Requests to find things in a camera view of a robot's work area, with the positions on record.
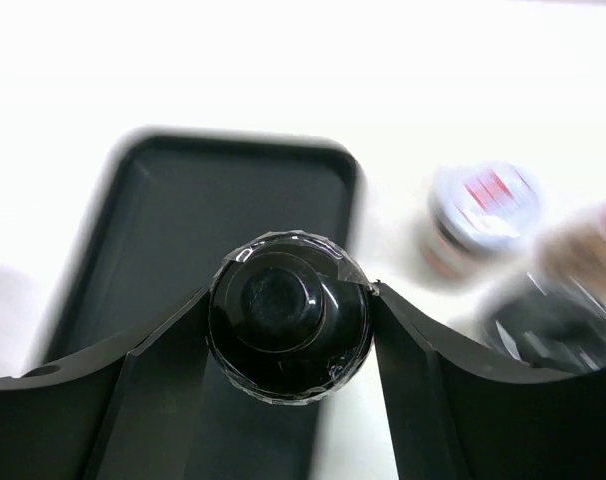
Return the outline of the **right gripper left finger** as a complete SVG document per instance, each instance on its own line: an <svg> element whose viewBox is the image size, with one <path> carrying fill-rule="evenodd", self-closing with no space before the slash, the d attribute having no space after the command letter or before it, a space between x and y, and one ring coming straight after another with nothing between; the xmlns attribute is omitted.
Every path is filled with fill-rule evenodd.
<svg viewBox="0 0 606 480"><path fill-rule="evenodd" d="M0 479L181 479L207 361L208 292L20 378L0 378Z"/></svg>

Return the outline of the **black-cap pale spice bottle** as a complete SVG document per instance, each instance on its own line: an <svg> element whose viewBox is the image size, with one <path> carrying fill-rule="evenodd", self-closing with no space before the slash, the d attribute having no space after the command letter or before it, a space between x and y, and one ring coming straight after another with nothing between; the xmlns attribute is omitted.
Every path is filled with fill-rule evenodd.
<svg viewBox="0 0 606 480"><path fill-rule="evenodd" d="M584 374L606 367L606 305L574 280L527 273L492 292L476 334L533 368Z"/></svg>

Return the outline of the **black-cap brown spice bottle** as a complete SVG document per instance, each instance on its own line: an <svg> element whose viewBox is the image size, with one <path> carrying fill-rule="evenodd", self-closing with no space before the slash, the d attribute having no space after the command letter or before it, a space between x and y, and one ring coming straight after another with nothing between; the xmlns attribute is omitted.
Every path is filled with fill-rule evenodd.
<svg viewBox="0 0 606 480"><path fill-rule="evenodd" d="M275 405L317 402L366 360L378 293L328 238L268 232L224 257L209 290L208 346L244 393Z"/></svg>

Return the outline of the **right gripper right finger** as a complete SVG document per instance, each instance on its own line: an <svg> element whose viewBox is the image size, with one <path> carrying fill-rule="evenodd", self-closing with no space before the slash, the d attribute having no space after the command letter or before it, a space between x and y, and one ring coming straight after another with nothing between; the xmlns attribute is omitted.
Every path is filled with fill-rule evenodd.
<svg viewBox="0 0 606 480"><path fill-rule="evenodd" d="M606 479L606 368L529 367L388 285L371 317L400 478Z"/></svg>

